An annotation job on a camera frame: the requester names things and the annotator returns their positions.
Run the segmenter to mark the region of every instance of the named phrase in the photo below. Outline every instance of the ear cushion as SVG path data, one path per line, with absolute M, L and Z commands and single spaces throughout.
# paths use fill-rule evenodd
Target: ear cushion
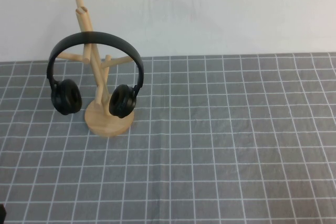
M 136 103 L 137 98 L 134 97 L 133 89 L 122 84 L 119 85 L 112 94 L 109 111 L 112 115 L 124 118 L 133 111 Z
M 70 79 L 60 82 L 51 93 L 55 109 L 63 115 L 77 113 L 82 107 L 82 97 L 76 83 Z

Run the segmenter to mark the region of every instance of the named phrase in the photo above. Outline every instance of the table surface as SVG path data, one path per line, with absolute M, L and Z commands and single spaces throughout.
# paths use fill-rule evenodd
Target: table surface
M 47 62 L 0 63 L 7 223 L 335 223 L 336 54 L 143 58 L 129 131 L 91 133 L 88 65 L 58 61 L 82 110 L 54 110 Z M 134 63 L 108 88 L 134 84 Z

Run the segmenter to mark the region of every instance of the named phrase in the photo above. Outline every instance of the wooden stand base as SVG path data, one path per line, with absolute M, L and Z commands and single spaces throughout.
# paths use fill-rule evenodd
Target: wooden stand base
M 117 136 L 127 131 L 134 120 L 134 111 L 124 118 L 106 115 L 103 106 L 100 108 L 92 101 L 86 109 L 85 121 L 89 129 L 99 136 Z

